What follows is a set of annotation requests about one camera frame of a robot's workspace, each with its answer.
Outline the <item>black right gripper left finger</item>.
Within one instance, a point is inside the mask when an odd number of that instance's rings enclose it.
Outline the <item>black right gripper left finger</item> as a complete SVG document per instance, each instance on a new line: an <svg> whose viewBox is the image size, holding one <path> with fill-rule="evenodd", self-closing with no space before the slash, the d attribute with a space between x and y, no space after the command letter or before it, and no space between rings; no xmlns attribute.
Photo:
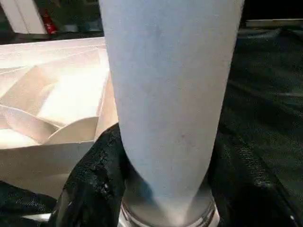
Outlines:
<svg viewBox="0 0 303 227"><path fill-rule="evenodd" d="M100 135L71 171L48 226L116 227L129 171L116 123Z"/></svg>

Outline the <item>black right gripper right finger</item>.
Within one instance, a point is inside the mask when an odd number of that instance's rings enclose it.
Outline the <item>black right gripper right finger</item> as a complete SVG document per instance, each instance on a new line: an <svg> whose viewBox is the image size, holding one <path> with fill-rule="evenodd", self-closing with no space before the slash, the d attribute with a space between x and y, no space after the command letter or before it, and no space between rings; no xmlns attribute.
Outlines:
<svg viewBox="0 0 303 227"><path fill-rule="evenodd" d="M221 227L301 227L303 214L252 148L218 132L208 182Z"/></svg>

